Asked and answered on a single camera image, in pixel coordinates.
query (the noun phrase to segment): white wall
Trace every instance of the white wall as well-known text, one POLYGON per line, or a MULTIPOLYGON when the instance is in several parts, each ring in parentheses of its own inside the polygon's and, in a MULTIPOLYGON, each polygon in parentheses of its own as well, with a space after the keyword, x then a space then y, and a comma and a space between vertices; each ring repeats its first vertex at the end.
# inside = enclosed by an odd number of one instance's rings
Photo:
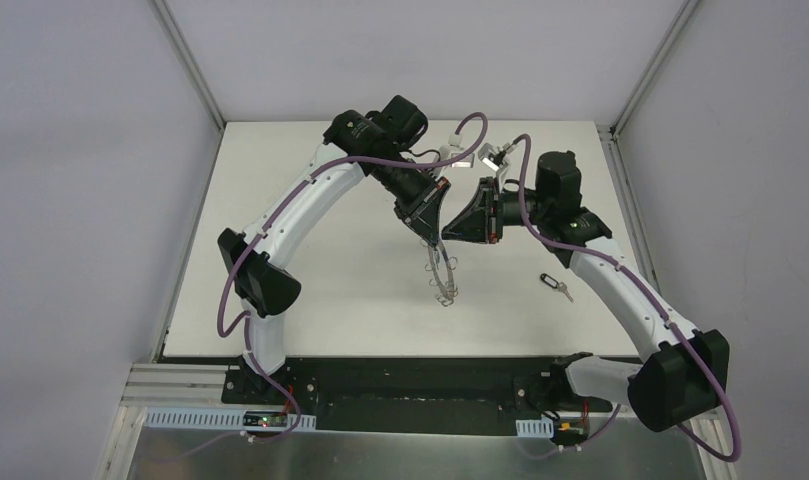
POLYGON ((612 123, 682 0, 171 0, 229 120, 328 120, 400 93, 428 117, 612 123))
POLYGON ((809 478, 809 0, 704 3, 622 152, 664 293, 731 342, 745 478, 809 478))
POLYGON ((0 2, 0 478, 96 472, 217 144, 188 85, 145 1, 0 2))

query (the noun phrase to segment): key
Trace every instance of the key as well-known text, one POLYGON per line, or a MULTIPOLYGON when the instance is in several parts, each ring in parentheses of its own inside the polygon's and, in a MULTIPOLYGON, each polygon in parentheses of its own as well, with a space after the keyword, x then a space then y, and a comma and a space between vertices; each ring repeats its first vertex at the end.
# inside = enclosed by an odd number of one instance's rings
POLYGON ((563 295, 566 295, 566 298, 568 298, 570 302, 575 303, 575 299, 569 294, 569 287, 567 287, 565 283, 558 283, 556 290, 563 293, 563 295))

